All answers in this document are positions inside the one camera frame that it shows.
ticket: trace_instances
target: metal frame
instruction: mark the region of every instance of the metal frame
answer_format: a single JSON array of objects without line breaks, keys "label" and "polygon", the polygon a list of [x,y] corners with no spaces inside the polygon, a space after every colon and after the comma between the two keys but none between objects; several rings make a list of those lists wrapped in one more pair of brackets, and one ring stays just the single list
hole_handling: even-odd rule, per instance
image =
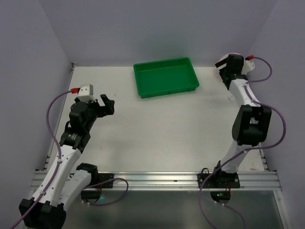
[{"label": "metal frame", "polygon": [[[198,172],[113,172],[114,177],[128,181],[130,191],[199,191]],[[37,189],[45,178],[47,171],[35,173],[31,188]],[[238,191],[280,191],[280,182],[276,172],[240,172],[241,188]],[[125,190],[123,181],[116,181],[111,190]],[[223,190],[222,188],[205,188],[203,191]]]}]

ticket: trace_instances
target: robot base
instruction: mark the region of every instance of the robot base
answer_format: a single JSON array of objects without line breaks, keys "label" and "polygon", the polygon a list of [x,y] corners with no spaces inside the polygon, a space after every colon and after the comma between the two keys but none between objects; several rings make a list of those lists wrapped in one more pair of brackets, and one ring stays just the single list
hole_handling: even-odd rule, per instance
[{"label": "robot base", "polygon": [[[217,163],[217,166],[214,168],[214,171],[220,167],[220,161]],[[198,173],[197,182],[198,188],[201,187],[204,179],[207,178],[208,173]],[[219,170],[212,177],[210,177],[203,188],[240,188],[239,178],[237,173],[226,173],[222,170]]]}]

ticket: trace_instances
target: white enclosure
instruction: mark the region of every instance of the white enclosure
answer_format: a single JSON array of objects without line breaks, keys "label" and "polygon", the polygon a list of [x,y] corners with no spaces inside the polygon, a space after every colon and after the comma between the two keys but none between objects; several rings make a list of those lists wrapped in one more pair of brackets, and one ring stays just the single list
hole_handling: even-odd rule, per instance
[{"label": "white enclosure", "polygon": [[[238,111],[213,68],[213,64],[229,52],[244,56],[254,54],[267,59],[273,66],[274,74],[269,81],[251,87],[261,102],[277,107],[286,118],[284,142],[264,154],[269,170],[278,173],[293,227],[304,228],[302,163],[305,156],[301,147],[305,129],[302,115],[305,111],[304,7],[305,2],[301,0],[1,1],[2,228],[9,228],[18,219],[18,205],[22,198],[29,197],[35,169],[43,170],[46,166],[45,159],[51,152],[52,143],[45,112],[52,98],[66,91],[69,85],[92,83],[96,97],[105,93],[117,101],[114,116],[103,118],[97,128],[92,129],[90,147],[81,159],[83,162],[94,163],[99,158],[100,151],[95,150],[98,148],[103,153],[103,159],[97,159],[100,171],[119,172],[120,168],[120,171],[132,171],[135,168],[137,171],[194,172],[202,166],[213,168],[230,145],[231,127]],[[150,100],[138,97],[133,64],[185,56],[192,60],[201,83],[196,91]],[[79,66],[73,75],[72,62]],[[268,74],[263,63],[255,62],[255,65],[249,75],[251,79]],[[57,137],[68,119],[68,108],[74,98],[69,96],[66,103],[62,99],[51,111],[51,126],[53,129],[58,127]],[[185,108],[192,109],[192,105],[197,108],[192,112],[181,109],[187,102]],[[158,109],[166,108],[167,104],[170,104],[170,110],[159,116],[159,126],[149,124]],[[136,120],[132,120],[130,108],[138,112]],[[171,111],[178,113],[174,119],[169,118]],[[218,114],[211,117],[212,111],[218,111]],[[217,120],[217,128],[213,129],[211,123]],[[150,131],[145,133],[137,125],[131,127],[127,124],[129,121],[145,124]],[[124,139],[123,134],[131,128],[134,128],[134,134]],[[163,130],[162,135],[153,139],[158,129]],[[273,114],[263,145],[274,143],[281,131],[280,119]],[[185,140],[183,134],[191,140]],[[202,145],[198,144],[199,138],[204,139]],[[111,142],[118,139],[120,144]],[[189,149],[188,144],[194,146],[190,150],[194,153],[185,156],[183,152]],[[145,170],[145,165],[140,164],[140,152],[147,148],[149,153],[158,152],[159,155],[145,156],[146,160],[156,161]],[[206,164],[199,163],[197,158],[201,148]],[[126,154],[119,159],[112,158],[118,152]],[[132,161],[128,154],[137,156],[139,163]],[[158,157],[166,162],[157,163]],[[240,171],[264,170],[260,152],[249,157]],[[261,201],[266,198],[255,195]],[[191,203],[186,204],[187,207],[199,211],[198,205]],[[128,202],[118,208],[125,209],[125,205]],[[245,210],[245,214],[251,217],[251,212]],[[67,221],[72,227],[73,219]]]}]

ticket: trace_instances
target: gray wall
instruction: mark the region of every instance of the gray wall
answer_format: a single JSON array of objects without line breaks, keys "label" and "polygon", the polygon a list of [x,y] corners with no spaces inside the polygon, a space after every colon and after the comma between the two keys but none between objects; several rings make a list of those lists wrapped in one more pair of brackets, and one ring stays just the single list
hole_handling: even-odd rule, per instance
[{"label": "gray wall", "polygon": [[[268,150],[266,157],[270,168],[278,171],[285,202],[296,229],[305,228],[304,9],[305,1],[279,0],[250,51],[269,60],[274,68],[269,81],[252,88],[258,99],[277,107],[287,121],[286,139],[277,148]],[[255,63],[256,70],[251,76],[265,77],[268,74],[266,66]],[[276,142],[282,129],[280,119],[273,114],[265,145]]]},{"label": "gray wall", "polygon": [[277,0],[40,0],[71,62],[132,65],[247,53]]},{"label": "gray wall", "polygon": [[[37,0],[0,1],[0,28],[0,227],[8,228],[50,147],[45,112],[67,90],[70,63]],[[51,112],[53,127],[62,102]]]}]

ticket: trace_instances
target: cable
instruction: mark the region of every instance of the cable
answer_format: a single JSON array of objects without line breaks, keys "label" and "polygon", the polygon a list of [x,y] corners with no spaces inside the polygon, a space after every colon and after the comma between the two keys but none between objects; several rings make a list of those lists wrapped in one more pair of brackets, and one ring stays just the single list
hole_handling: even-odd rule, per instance
[{"label": "cable", "polygon": [[203,171],[204,171],[205,169],[208,170],[208,174],[210,173],[210,171],[209,171],[208,168],[203,168],[203,169],[201,170],[201,179],[203,179]]},{"label": "cable", "polygon": [[[205,213],[204,210],[203,210],[203,206],[202,206],[202,203],[201,203],[202,189],[203,189],[203,186],[204,186],[204,184],[206,183],[206,181],[207,181],[210,177],[212,177],[216,172],[218,172],[223,166],[225,166],[226,164],[228,164],[230,161],[234,160],[235,158],[239,157],[241,154],[247,153],[247,152],[249,152],[250,150],[253,150],[253,149],[270,149],[270,148],[276,147],[276,146],[278,146],[278,145],[283,141],[283,139],[285,138],[285,135],[286,135],[286,129],[287,129],[287,127],[286,127],[286,121],[285,121],[284,116],[279,112],[279,110],[277,110],[275,107],[272,107],[272,106],[270,106],[270,105],[266,105],[266,104],[260,103],[259,101],[254,100],[254,99],[252,98],[252,96],[250,95],[249,91],[248,91],[247,85],[248,85],[249,83],[258,83],[258,82],[266,81],[266,80],[268,80],[268,79],[271,77],[272,72],[273,72],[270,63],[267,62],[265,59],[260,58],[260,57],[255,57],[255,56],[253,56],[252,59],[253,59],[253,58],[265,62],[265,63],[268,65],[269,69],[270,69],[270,73],[269,73],[269,75],[268,75],[266,78],[264,78],[264,79],[248,81],[248,82],[244,85],[245,92],[246,92],[246,94],[248,95],[248,97],[251,99],[251,101],[252,101],[253,103],[258,104],[258,105],[261,105],[261,106],[268,107],[268,108],[272,109],[273,111],[275,111],[275,112],[280,116],[280,118],[281,118],[281,120],[282,120],[282,123],[283,123],[283,133],[282,133],[281,138],[280,138],[276,143],[274,143],[273,145],[270,145],[270,146],[257,146],[257,147],[246,148],[246,149],[244,149],[243,151],[239,152],[238,154],[234,155],[233,157],[231,157],[230,159],[228,159],[226,162],[224,162],[220,167],[218,167],[213,173],[211,173],[210,175],[208,175],[208,176],[205,178],[205,180],[202,182],[202,184],[201,184],[201,186],[200,186],[200,190],[199,190],[199,197],[198,197],[199,208],[200,208],[200,210],[201,210],[202,215],[203,215],[204,218],[206,219],[206,221],[207,221],[214,229],[217,229],[217,227],[208,219],[206,213]],[[242,219],[242,221],[243,221],[243,228],[244,228],[244,229],[246,228],[246,221],[245,221],[245,219],[243,218],[243,216],[241,215],[240,212],[238,212],[236,209],[234,209],[234,208],[231,207],[231,206],[224,205],[224,204],[220,204],[220,203],[217,203],[217,204],[222,205],[222,206],[224,206],[224,207],[227,207],[227,208],[231,209],[232,211],[236,212],[236,213],[240,216],[240,218]]]},{"label": "cable", "polygon": [[87,203],[89,203],[89,205],[93,205],[93,206],[107,206],[107,205],[110,205],[110,204],[114,204],[114,203],[120,201],[121,199],[123,199],[123,198],[127,195],[127,191],[128,191],[128,188],[129,188],[129,184],[128,184],[127,180],[125,180],[125,179],[123,179],[123,178],[119,178],[119,177],[118,177],[118,178],[109,179],[109,180],[106,180],[106,181],[104,181],[104,182],[98,183],[98,184],[96,184],[96,185],[87,186],[87,187],[84,188],[84,189],[92,188],[92,187],[96,187],[96,186],[101,186],[101,185],[104,185],[104,184],[106,184],[106,183],[108,183],[108,182],[112,182],[112,181],[115,181],[115,180],[122,180],[122,181],[124,181],[124,182],[126,183],[127,187],[126,187],[126,190],[124,191],[123,195],[121,195],[121,196],[120,196],[119,198],[117,198],[116,200],[111,201],[111,202],[109,202],[109,203],[105,203],[105,204],[96,204],[96,203],[89,203],[89,202],[87,202]]},{"label": "cable", "polygon": [[[67,92],[64,92],[64,93],[61,93],[60,95],[56,96],[52,102],[49,104],[49,107],[47,109],[47,115],[46,115],[46,122],[47,122],[47,127],[48,127],[48,131],[49,133],[51,134],[51,137],[53,138],[56,146],[57,146],[57,149],[58,149],[58,159],[61,159],[61,146],[59,145],[59,142],[57,141],[52,129],[51,129],[51,126],[50,126],[50,122],[49,122],[49,113],[50,113],[50,109],[53,105],[53,103],[58,99],[60,98],[61,96],[65,95],[65,94],[68,94],[68,93],[71,93],[72,91],[67,91]],[[54,173],[53,175],[51,176],[49,182],[47,183],[47,185],[44,187],[44,189],[42,190],[43,192],[46,192],[46,190],[48,189],[48,187],[51,185],[52,181],[54,180],[57,172],[58,172],[58,169],[59,169],[59,166],[60,166],[60,162],[57,162],[57,165],[55,167],[55,170],[54,170]],[[21,221],[23,221],[23,219],[30,213],[30,211],[32,211],[32,209],[37,205],[37,203],[40,201],[40,199],[42,198],[43,194],[40,194],[38,196],[38,198],[36,199],[36,201],[32,204],[32,206],[30,206],[30,208],[23,214],[23,216],[20,217],[19,220],[16,221],[16,223],[13,224],[13,226],[11,226],[10,229],[14,229],[15,227],[18,226],[18,224],[20,224]]]}]

